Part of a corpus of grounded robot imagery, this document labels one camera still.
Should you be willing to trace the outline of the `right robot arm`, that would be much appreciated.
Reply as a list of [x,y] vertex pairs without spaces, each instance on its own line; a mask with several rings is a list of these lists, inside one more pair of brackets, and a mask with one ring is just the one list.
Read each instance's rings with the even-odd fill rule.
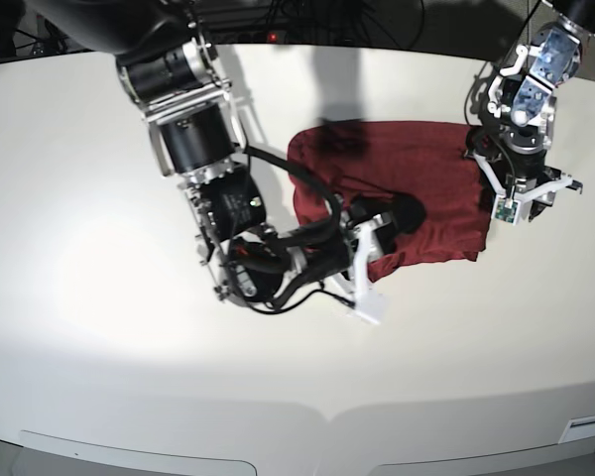
[[[179,178],[218,299],[280,315],[333,282],[335,300],[366,322],[382,321],[387,302],[369,267],[396,236],[422,224],[415,198],[344,204],[305,167],[252,146],[232,82],[190,1],[36,1],[33,8],[81,45],[115,58],[160,173]],[[278,232],[252,177],[257,159],[317,193],[324,218]]]

